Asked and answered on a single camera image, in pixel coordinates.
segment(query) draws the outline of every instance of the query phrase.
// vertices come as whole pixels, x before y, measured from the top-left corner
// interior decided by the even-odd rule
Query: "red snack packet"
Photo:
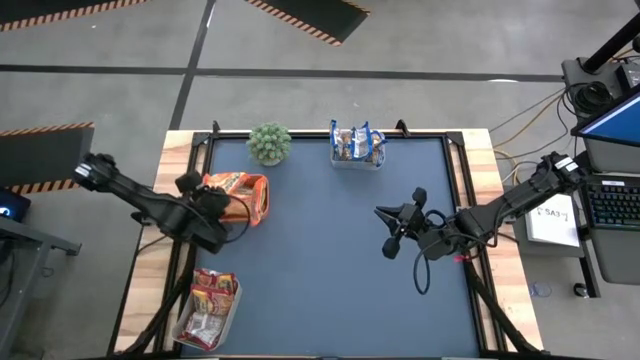
[[[229,290],[192,285],[191,294],[198,313],[227,315],[233,304],[233,293]]]
[[[212,350],[220,340],[224,322],[224,316],[195,312],[189,317],[189,322],[179,339],[194,343],[203,350]]]
[[[233,273],[230,274],[216,274],[213,270],[208,269],[196,269],[193,272],[194,283],[197,285],[206,286],[213,289],[229,290],[235,294],[238,288],[238,282],[236,276]]]

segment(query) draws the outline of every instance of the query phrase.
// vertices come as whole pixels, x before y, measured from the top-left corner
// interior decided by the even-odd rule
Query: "container of snacks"
[[[329,158],[334,167],[341,169],[378,170],[384,164],[384,134],[369,129],[369,122],[360,128],[340,129],[331,120]]]
[[[196,269],[187,303],[171,329],[173,340],[204,351],[217,349],[227,339],[241,296],[234,274]]]

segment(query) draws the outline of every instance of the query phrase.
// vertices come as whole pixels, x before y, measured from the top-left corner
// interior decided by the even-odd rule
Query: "computer monitor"
[[[631,89],[606,110],[578,123],[571,134],[640,147],[640,86]]]
[[[0,188],[0,217],[22,222],[31,200]]]

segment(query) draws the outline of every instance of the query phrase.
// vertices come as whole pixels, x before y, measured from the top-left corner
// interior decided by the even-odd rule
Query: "blue table surface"
[[[373,210],[412,202],[428,191],[427,209],[454,205],[441,139],[387,145],[378,171],[336,169],[325,140],[294,140],[275,167],[255,164],[244,141],[216,140],[212,173],[265,174],[267,219],[218,255],[198,252],[196,267],[234,272],[243,295],[229,336],[216,354],[300,356],[477,356],[462,265],[431,262],[431,289],[420,296],[412,267],[419,251],[405,239],[395,260]],[[425,267],[419,267],[421,283]],[[206,355],[183,348],[183,355]]]

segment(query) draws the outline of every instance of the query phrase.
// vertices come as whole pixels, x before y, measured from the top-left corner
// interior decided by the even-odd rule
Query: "chip bag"
[[[249,207],[248,220],[251,226],[258,225],[269,213],[269,180],[264,175],[244,172],[206,174],[204,184],[212,188],[220,187],[245,203]],[[231,201],[220,221],[246,222],[247,210],[238,201]]]
[[[225,320],[225,316],[194,312],[179,339],[212,350],[218,344]]]
[[[195,312],[211,315],[227,315],[233,304],[233,293],[225,289],[213,289],[191,285]]]
[[[208,288],[228,290],[232,294],[235,294],[238,288],[235,274],[220,274],[213,270],[202,268],[193,271],[193,282],[196,285]]]

